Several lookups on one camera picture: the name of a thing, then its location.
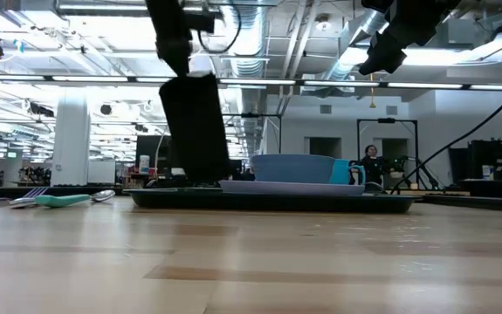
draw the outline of blue bowl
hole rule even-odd
[[[257,181],[329,183],[335,159],[309,154],[266,154],[252,157]]]

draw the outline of doorway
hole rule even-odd
[[[306,154],[317,154],[321,156],[341,159],[341,139],[340,138],[305,138]]]
[[[406,139],[382,139],[382,158],[388,162],[399,159],[403,156],[408,156],[408,140]],[[408,162],[404,164],[404,171],[409,171]],[[385,188],[392,188],[400,179],[394,179],[390,174],[384,174],[383,186]]]

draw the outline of teal handle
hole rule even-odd
[[[72,205],[77,202],[87,201],[90,195],[69,195],[69,196],[50,196],[40,195],[35,197],[37,205],[47,206],[50,208],[61,208],[64,206]]]
[[[349,166],[350,169],[357,169],[361,172],[361,185],[365,185],[365,167],[364,166],[357,166],[357,165],[353,165],[353,166]]]

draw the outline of white plate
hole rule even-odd
[[[346,184],[262,182],[262,181],[219,181],[226,193],[251,193],[266,195],[315,195],[345,196],[362,195],[365,186]]]

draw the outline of table surface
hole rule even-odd
[[[0,208],[0,313],[500,313],[502,212]]]

